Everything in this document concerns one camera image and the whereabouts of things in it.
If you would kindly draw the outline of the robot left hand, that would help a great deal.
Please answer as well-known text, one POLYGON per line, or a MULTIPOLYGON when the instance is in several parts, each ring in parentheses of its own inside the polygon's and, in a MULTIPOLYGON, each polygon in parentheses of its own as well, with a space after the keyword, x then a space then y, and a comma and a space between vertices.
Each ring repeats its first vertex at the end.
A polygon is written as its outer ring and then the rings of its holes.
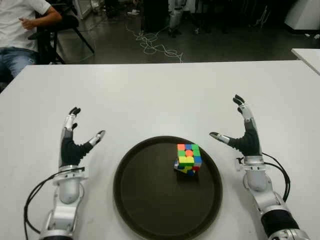
POLYGON ((80 112, 81 109, 79 107, 72 108, 63 122, 60 137, 59 168, 78 166, 81 160, 103 139, 106 133, 105 130, 101 130, 87 142, 76 144, 74 141, 74 129, 78 124, 75 119, 80 112))

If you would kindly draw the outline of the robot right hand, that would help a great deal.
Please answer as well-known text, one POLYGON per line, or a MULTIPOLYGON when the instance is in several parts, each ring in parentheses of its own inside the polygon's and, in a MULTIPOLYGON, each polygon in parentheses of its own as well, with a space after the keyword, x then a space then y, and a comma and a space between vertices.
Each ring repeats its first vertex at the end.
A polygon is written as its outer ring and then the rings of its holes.
POLYGON ((217 132, 210 132, 209 135, 217 141, 240 151, 245 157, 262 156, 257 125, 250 107, 246 101, 237 94, 232 100, 237 104, 237 111, 243 117, 244 135, 238 138, 226 136, 217 132))

